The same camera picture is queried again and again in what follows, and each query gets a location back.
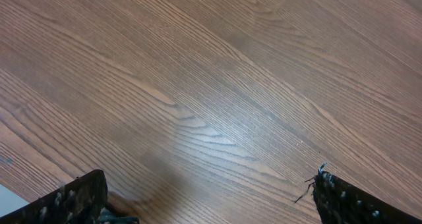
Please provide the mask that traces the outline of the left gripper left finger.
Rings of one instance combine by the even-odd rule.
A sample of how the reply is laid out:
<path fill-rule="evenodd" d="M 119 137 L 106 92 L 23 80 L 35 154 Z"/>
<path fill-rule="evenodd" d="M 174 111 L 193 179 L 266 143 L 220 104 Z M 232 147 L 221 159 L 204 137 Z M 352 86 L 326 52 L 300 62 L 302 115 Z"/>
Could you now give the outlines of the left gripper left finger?
<path fill-rule="evenodd" d="M 95 169 L 36 201 L 1 217 L 1 224 L 100 222 L 107 202 L 104 172 Z"/>

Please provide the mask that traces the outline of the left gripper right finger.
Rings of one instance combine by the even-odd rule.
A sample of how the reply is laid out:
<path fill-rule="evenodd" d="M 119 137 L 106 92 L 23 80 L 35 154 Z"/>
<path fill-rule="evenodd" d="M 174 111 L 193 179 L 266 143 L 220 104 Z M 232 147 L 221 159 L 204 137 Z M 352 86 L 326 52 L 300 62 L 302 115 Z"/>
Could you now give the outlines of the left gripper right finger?
<path fill-rule="evenodd" d="M 421 224 L 419 218 L 325 171 L 327 164 L 307 181 L 323 224 Z"/>

